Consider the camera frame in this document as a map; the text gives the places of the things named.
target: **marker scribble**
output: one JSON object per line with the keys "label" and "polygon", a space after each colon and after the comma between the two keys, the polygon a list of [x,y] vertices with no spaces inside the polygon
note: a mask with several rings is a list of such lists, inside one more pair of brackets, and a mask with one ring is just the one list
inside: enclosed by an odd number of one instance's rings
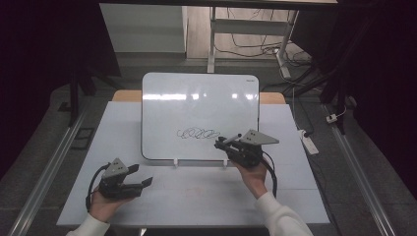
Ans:
{"label": "marker scribble", "polygon": [[178,130],[177,136],[181,137],[182,139],[212,139],[220,135],[220,132],[216,132],[214,130],[205,130],[198,127],[191,127],[184,131]]}

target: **metal frame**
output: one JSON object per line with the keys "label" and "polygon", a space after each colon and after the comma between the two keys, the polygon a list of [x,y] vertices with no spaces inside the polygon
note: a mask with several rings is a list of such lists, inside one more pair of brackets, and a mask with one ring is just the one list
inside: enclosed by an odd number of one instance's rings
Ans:
{"label": "metal frame", "polygon": [[280,10],[307,11],[367,11],[376,7],[379,0],[369,3],[317,3],[297,1],[271,0],[99,0],[99,3],[139,4],[139,5],[168,5],[168,6],[200,6],[200,7],[231,7],[231,8],[261,8]]}
{"label": "metal frame", "polygon": [[261,34],[261,35],[279,35],[284,36],[280,49],[275,54],[276,59],[284,79],[290,79],[291,75],[288,68],[284,65],[283,58],[286,45],[294,28],[295,19],[298,11],[291,11],[291,17],[288,22],[264,22],[264,21],[248,21],[248,20],[229,20],[216,19],[215,7],[210,8],[210,42],[208,50],[208,73],[214,73],[215,34],[218,33],[239,33],[239,34]]}

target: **white sleeve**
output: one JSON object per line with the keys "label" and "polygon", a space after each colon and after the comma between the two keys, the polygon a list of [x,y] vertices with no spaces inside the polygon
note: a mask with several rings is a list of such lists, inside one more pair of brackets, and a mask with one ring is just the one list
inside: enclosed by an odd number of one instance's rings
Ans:
{"label": "white sleeve", "polygon": [[313,236],[306,223],[288,206],[282,206],[267,192],[258,198],[255,207],[266,219],[270,236]]}
{"label": "white sleeve", "polygon": [[101,222],[90,214],[76,230],[71,231],[67,236],[103,236],[110,224]]}

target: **white table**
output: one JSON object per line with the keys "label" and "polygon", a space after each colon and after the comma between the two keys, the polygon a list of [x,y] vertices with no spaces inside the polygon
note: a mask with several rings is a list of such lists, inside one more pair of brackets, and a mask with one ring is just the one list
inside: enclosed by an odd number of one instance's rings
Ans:
{"label": "white table", "polygon": [[[319,190],[298,137],[288,105],[262,104],[260,131],[268,131],[279,145],[264,146],[276,167],[277,198],[307,223],[328,223]],[[86,215],[85,197],[98,167],[119,157],[127,166],[140,163],[125,183],[153,177],[142,196],[122,206],[111,224],[124,227],[253,227],[264,225],[254,197],[235,167],[182,166],[148,162],[141,156],[141,103],[109,102],[89,153],[57,224],[77,226]],[[267,177],[267,186],[271,189]]]}

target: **whiteboard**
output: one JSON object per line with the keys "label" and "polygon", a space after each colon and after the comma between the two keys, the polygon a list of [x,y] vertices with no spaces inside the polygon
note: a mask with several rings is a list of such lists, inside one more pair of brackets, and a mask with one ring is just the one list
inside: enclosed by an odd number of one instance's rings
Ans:
{"label": "whiteboard", "polygon": [[254,76],[148,73],[142,90],[142,154],[147,159],[227,159],[214,147],[217,137],[258,130],[259,81]]}

